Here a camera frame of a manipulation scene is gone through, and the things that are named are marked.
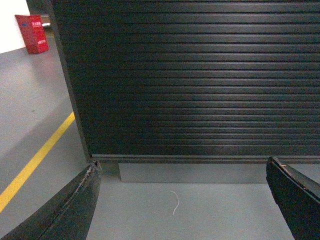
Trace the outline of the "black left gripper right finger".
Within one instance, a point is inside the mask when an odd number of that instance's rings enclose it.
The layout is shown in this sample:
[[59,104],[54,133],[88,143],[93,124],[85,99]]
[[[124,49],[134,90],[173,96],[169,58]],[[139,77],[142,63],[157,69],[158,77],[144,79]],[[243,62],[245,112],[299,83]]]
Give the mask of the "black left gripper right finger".
[[320,238],[320,184],[269,157],[266,180],[275,203],[296,240]]

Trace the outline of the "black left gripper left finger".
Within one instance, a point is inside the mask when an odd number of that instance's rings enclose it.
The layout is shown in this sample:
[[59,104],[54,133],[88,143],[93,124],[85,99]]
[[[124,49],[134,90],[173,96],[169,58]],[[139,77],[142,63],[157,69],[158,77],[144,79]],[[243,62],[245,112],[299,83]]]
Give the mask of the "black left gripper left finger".
[[100,193],[102,168],[93,161],[3,240],[85,240]]

